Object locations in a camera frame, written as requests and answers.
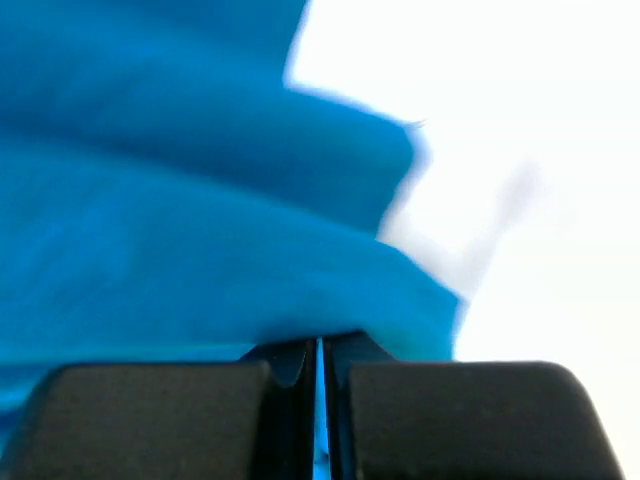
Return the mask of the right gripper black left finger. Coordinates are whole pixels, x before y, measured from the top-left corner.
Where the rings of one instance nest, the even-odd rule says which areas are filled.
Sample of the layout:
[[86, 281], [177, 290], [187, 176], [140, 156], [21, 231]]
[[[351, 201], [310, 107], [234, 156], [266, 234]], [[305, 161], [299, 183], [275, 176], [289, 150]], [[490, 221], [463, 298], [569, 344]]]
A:
[[316, 344], [234, 362], [76, 364], [29, 396], [5, 479], [308, 479]]

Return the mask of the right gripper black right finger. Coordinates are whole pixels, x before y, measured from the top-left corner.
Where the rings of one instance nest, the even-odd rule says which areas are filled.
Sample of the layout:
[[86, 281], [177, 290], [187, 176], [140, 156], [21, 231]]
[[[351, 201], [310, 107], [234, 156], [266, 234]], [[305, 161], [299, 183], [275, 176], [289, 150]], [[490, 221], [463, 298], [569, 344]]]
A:
[[577, 377], [549, 362], [404, 362], [323, 342], [336, 479], [600, 479], [622, 470]]

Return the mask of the bright blue t shirt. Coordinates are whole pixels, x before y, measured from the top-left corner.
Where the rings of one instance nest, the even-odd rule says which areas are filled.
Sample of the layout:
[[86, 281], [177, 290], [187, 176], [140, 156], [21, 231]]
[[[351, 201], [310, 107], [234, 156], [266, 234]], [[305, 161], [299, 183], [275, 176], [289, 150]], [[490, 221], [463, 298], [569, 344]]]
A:
[[459, 296], [378, 238], [425, 146], [282, 83], [304, 10], [2, 3], [1, 460], [58, 368], [312, 340], [310, 478], [336, 479], [324, 340], [449, 362]]

